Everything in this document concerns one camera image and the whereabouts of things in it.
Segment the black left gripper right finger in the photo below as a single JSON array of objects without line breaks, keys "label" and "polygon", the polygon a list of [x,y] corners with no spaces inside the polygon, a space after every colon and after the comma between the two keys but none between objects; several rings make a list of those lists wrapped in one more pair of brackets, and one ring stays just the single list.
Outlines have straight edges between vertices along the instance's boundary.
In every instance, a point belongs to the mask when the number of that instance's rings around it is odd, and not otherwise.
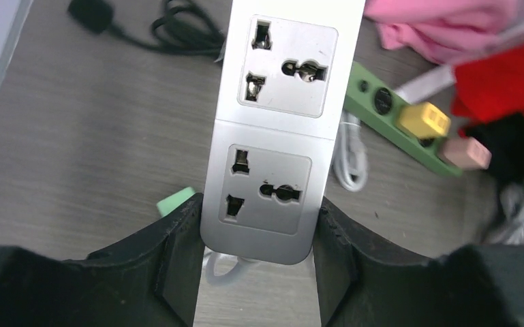
[{"label": "black left gripper right finger", "polygon": [[323,326],[524,326],[524,245],[428,258],[324,200],[313,254]]}]

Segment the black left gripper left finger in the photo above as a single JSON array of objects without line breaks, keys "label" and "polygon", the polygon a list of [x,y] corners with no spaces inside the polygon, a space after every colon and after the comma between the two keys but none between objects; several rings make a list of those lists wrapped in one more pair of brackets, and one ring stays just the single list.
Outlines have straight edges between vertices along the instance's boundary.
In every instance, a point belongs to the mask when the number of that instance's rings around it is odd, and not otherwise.
[{"label": "black left gripper left finger", "polygon": [[191,326],[202,194],[83,260],[0,246],[0,326]]}]

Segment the small white power strip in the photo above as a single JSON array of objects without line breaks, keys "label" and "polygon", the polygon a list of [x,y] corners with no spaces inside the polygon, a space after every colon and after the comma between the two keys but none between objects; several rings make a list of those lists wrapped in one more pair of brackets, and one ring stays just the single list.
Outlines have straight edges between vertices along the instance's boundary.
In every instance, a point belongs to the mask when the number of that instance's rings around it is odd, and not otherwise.
[{"label": "small white power strip", "polygon": [[202,204],[213,251],[310,252],[365,4],[233,1]]}]

